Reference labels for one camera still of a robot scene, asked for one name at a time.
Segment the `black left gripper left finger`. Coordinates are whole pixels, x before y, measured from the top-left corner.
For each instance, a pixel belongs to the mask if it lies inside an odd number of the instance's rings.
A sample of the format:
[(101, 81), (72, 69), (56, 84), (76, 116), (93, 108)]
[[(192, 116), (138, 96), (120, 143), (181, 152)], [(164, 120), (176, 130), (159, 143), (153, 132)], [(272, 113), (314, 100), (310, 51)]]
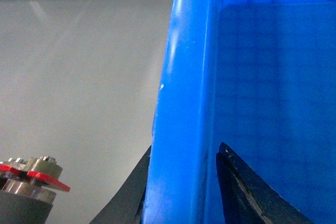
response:
[(151, 148), (91, 223), (142, 223)]

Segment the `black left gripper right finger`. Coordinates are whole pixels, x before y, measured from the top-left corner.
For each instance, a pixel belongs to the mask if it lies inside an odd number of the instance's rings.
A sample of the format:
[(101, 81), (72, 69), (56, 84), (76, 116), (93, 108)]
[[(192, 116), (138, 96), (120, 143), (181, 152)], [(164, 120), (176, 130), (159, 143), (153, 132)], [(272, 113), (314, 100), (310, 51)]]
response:
[(312, 223), (224, 142), (216, 170), (226, 223)]

